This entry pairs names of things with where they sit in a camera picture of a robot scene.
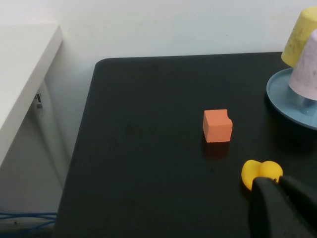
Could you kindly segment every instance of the blue cable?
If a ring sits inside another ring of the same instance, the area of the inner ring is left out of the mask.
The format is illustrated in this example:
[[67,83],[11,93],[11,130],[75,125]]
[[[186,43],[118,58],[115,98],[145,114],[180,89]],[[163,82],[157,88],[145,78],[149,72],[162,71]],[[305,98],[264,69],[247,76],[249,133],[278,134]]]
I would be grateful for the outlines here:
[[18,215],[35,215],[35,216],[56,216],[57,213],[56,212],[48,212],[48,213],[5,213],[5,212],[0,212],[0,215],[4,215],[4,216],[18,216]]
[[55,217],[45,217],[45,216],[38,216],[38,215],[11,215],[11,216],[6,216],[6,217],[0,217],[0,220],[6,220],[6,219],[12,219],[12,218],[21,218],[21,217],[30,217],[30,218],[42,218],[42,219],[47,219],[47,220],[54,220]]
[[31,232],[33,230],[37,230],[41,227],[55,223],[56,217],[50,217],[50,216],[56,216],[56,215],[57,215],[57,213],[5,213],[5,212],[0,212],[0,216],[5,216],[5,217],[0,217],[0,220],[21,218],[21,217],[42,218],[42,219],[51,220],[49,222],[43,223],[41,225],[29,228],[29,229],[25,229],[25,230],[20,231],[20,232],[11,233],[11,234],[21,234],[21,233],[28,233],[28,232]]

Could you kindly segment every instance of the white desk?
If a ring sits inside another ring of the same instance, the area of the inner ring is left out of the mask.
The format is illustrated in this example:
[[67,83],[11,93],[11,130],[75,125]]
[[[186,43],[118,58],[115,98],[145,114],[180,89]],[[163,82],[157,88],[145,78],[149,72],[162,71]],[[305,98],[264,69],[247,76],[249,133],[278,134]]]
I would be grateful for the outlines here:
[[56,24],[0,26],[0,165],[61,42]]

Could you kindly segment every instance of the light blue saucer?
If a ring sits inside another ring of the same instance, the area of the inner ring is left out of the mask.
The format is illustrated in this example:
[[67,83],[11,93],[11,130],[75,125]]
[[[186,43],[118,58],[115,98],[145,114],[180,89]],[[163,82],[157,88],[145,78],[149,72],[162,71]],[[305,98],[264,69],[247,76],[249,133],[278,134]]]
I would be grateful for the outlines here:
[[293,68],[273,75],[266,86],[268,98],[273,106],[293,122],[317,130],[317,101],[295,93],[288,82]]

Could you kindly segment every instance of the foam block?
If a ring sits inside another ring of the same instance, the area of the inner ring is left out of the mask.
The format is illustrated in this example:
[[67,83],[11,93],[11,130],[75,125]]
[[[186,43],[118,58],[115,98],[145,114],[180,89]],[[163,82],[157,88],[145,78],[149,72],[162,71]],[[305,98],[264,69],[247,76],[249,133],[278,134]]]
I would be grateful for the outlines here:
[[230,141],[232,126],[227,109],[204,111],[203,130],[208,143]]

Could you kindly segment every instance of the yellow rubber duck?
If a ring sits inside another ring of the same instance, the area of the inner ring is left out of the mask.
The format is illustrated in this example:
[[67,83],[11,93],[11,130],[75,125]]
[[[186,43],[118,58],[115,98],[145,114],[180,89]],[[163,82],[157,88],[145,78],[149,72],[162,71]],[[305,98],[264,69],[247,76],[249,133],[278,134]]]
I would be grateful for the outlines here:
[[252,182],[256,177],[271,178],[278,182],[280,176],[283,176],[282,167],[274,161],[261,163],[255,160],[248,160],[243,165],[241,172],[242,182],[249,190],[252,190]]

